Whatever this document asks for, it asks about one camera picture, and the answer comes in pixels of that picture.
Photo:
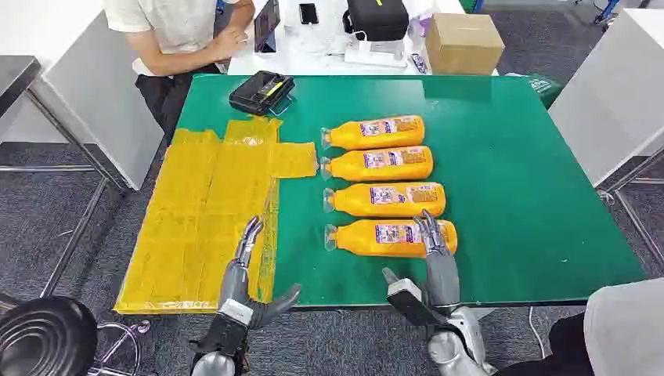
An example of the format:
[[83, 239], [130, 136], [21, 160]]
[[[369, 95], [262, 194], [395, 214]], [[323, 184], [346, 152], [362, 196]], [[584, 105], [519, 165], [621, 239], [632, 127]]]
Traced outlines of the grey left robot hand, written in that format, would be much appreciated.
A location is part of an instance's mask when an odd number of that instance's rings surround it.
[[263, 221], [258, 216], [254, 216], [247, 223], [236, 246], [235, 255], [226, 266], [218, 300], [218, 313], [229, 313], [228, 310], [224, 311], [224, 305], [227, 305], [226, 302], [230, 299], [233, 301], [231, 306], [242, 305], [244, 317], [239, 321], [250, 329], [264, 327], [275, 317], [294, 307], [301, 293], [301, 285], [293, 284], [286, 293], [269, 303], [257, 302], [248, 294], [248, 266], [262, 228]]

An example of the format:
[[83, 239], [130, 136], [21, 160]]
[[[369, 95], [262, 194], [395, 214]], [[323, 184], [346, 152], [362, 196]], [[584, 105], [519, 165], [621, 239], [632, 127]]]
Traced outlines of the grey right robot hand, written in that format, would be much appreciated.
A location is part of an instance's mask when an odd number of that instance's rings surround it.
[[387, 296], [401, 294], [429, 306], [454, 306], [460, 302], [460, 281], [456, 259], [446, 245], [436, 219], [423, 210], [413, 218], [425, 246], [426, 281], [423, 288], [408, 278], [399, 278], [388, 267], [382, 269], [388, 284]]

